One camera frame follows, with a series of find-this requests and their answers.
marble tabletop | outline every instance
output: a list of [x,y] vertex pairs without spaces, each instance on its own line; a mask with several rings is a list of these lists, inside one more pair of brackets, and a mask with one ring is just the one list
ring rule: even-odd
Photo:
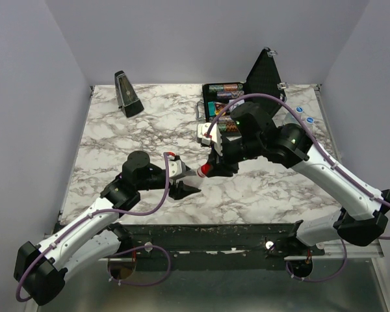
[[[96,86],[79,146],[68,195],[60,218],[71,222],[84,211],[122,168],[135,150],[149,153],[163,167],[164,151],[173,151],[191,168],[205,163],[209,148],[196,143],[196,104],[200,84],[140,84],[136,92],[145,110],[126,118],[118,110],[114,86]],[[332,145],[312,86],[286,89],[287,103],[302,106],[315,119],[316,138],[332,153]],[[281,109],[274,117],[284,118]],[[339,204],[320,187],[282,165],[264,158],[240,163],[231,178],[205,179],[201,192],[165,202],[149,216],[123,216],[124,224],[233,224],[309,220],[328,215]],[[147,211],[159,202],[162,190],[142,191],[133,211]]]

gray floor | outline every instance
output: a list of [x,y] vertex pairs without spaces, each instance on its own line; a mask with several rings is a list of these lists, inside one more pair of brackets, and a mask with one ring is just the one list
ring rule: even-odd
[[[340,261],[315,262],[313,277],[338,269]],[[143,273],[143,279],[161,273]],[[99,261],[69,281],[40,312],[119,311],[386,311],[371,261],[351,260],[345,271],[325,283],[300,283],[286,272],[265,270],[173,272],[155,287],[109,283]]]

wall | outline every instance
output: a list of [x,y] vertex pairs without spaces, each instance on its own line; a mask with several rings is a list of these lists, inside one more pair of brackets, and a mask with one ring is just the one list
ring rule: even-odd
[[18,248],[51,230],[90,95],[43,0],[0,0],[0,311],[14,298]]
[[290,83],[321,83],[368,0],[47,0],[93,84],[245,80],[263,46]]
[[[322,85],[322,98],[343,162],[390,189],[390,0],[370,1]],[[382,247],[390,277],[390,241]]]

metal latch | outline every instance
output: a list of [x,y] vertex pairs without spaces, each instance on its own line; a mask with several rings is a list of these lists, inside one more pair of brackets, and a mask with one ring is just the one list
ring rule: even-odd
[[267,55],[269,56],[269,57],[273,57],[273,56],[275,56],[275,55],[277,55],[278,53],[276,52],[276,51],[269,51],[269,52],[267,52]]
[[279,90],[284,90],[284,89],[287,89],[288,87],[289,87],[288,83],[278,83]]

clear plastic bottle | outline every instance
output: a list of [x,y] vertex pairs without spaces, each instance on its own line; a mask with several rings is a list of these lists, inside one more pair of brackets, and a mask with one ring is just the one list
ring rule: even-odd
[[[299,115],[299,117],[302,119],[303,118],[303,113],[304,113],[304,109],[301,108],[300,106],[297,106],[294,108],[294,112]],[[286,116],[285,116],[285,119],[283,120],[283,125],[286,125],[286,124],[296,124],[298,125],[299,122],[296,120],[296,118],[291,114],[291,113],[287,113]]]
[[305,119],[305,124],[306,124],[306,127],[310,130],[310,131],[313,131],[313,126],[315,125],[315,121],[312,117],[307,117]]

